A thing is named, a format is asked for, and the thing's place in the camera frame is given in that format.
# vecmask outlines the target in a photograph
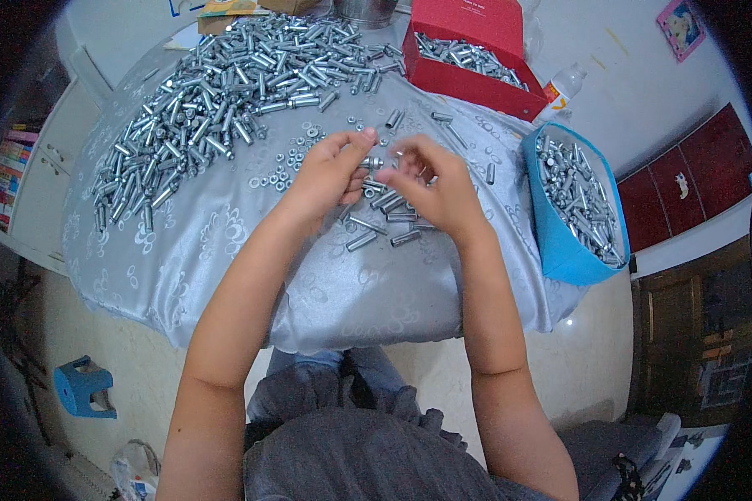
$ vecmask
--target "red box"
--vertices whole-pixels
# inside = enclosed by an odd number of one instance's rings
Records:
[[[465,40],[493,51],[515,68],[529,92],[475,71],[422,58],[415,31],[429,38]],[[523,62],[523,18],[516,0],[414,0],[404,37],[406,78],[424,91],[451,95],[531,122],[548,104]]]

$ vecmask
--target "tiled floor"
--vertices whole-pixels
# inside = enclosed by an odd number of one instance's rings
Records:
[[[36,304],[43,317],[34,322],[44,337],[40,346],[48,368],[89,354],[114,376],[109,396],[117,419],[69,416],[55,394],[40,395],[50,434],[108,471],[111,456],[131,438],[148,442],[161,455],[167,438],[185,350],[131,321],[90,312],[67,278],[43,273]],[[553,333],[527,334],[532,378],[555,427],[599,418],[612,420],[626,408],[633,352],[629,274],[624,271],[588,295]],[[385,347],[407,383],[418,388],[422,410],[445,413],[444,427],[461,433],[468,451],[483,464],[471,407],[470,370],[461,339]],[[262,350],[248,381],[249,397],[264,375],[270,350]]]

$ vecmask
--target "hand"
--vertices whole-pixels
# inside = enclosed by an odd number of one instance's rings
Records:
[[[461,157],[423,134],[402,139],[391,148],[391,152],[396,151],[403,152],[398,170],[381,169],[376,180],[399,192],[418,214],[448,233],[457,246],[470,243],[491,228]],[[434,176],[437,180],[428,186]]]
[[[323,216],[335,204],[352,204],[361,197],[368,169],[357,166],[377,140],[372,127],[330,134],[306,153],[301,170],[279,205],[307,225],[309,233],[317,231]]]

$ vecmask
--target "white cabinet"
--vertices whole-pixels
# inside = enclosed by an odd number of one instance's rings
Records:
[[[41,128],[22,174],[8,233],[0,243],[37,265],[66,275],[61,255],[62,208],[70,175],[100,109],[76,79]]]

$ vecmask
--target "metal bucket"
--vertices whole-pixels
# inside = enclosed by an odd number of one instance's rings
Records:
[[[337,15],[369,30],[390,25],[398,0],[334,0]]]

